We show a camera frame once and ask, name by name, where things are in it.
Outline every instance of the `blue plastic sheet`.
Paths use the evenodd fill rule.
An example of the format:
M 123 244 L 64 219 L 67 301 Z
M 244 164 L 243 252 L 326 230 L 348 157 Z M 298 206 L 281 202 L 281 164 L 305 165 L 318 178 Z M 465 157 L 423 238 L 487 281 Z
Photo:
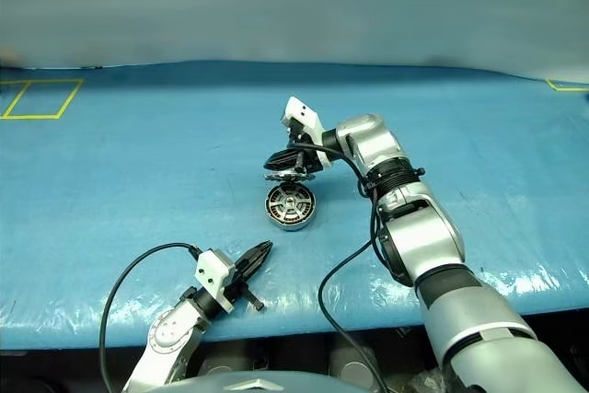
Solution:
M 310 182 L 313 222 L 271 225 L 262 164 L 282 148 L 291 95 L 325 127 L 384 115 L 452 215 L 468 264 L 524 314 L 589 306 L 589 102 L 545 82 L 409 67 L 190 63 L 86 71 L 4 71 L 2 80 L 83 77 L 60 119 L 0 120 L 0 345 L 94 347 L 108 292 L 137 255 L 170 241 L 232 258 L 275 246 L 206 339 L 329 330 L 318 284 L 368 237 L 369 204 L 344 164 Z M 0 111 L 20 87 L 0 85 Z M 73 84 L 33 85 L 11 115 L 58 110 Z M 195 283 L 185 251 L 165 251 L 122 286 L 109 345 L 143 345 L 156 314 Z M 332 280 L 347 329 L 421 322 L 411 289 L 366 252 Z

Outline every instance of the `white backdrop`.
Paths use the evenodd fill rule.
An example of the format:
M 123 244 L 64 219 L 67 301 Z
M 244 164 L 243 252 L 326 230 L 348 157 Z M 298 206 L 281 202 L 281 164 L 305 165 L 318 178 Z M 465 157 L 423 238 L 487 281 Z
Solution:
M 589 0 L 0 0 L 0 57 L 452 65 L 589 82 Z

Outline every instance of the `gray wall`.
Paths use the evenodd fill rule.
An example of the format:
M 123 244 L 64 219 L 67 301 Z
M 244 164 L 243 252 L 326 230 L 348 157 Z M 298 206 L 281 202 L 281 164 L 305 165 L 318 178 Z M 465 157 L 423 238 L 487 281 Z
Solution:
M 589 0 L 0 0 L 0 56 L 469 66 L 589 82 Z

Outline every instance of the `yellow tape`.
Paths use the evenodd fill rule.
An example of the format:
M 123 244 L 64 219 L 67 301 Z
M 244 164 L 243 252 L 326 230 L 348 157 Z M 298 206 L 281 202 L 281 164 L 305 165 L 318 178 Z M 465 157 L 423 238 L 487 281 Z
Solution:
M 546 79 L 546 83 L 549 84 L 549 87 L 559 92 L 589 92 L 589 87 L 561 87 L 549 78 Z
M 43 84 L 43 83 L 75 83 L 75 87 L 70 92 L 65 99 L 62 106 L 59 108 L 57 113 L 55 114 L 18 114 L 12 115 L 11 112 L 15 108 L 15 106 L 19 103 L 22 96 L 27 92 L 27 89 L 33 84 Z M 80 90 L 82 84 L 84 83 L 83 78 L 48 78 L 48 79 L 30 79 L 30 80 L 5 80 L 0 81 L 0 85 L 19 85 L 22 84 L 23 87 L 18 92 L 17 96 L 13 98 L 13 100 L 8 105 L 8 108 L 4 111 L 4 113 L 0 116 L 0 120 L 57 120 L 64 115 L 65 109 L 68 105 L 72 102 L 77 91 Z

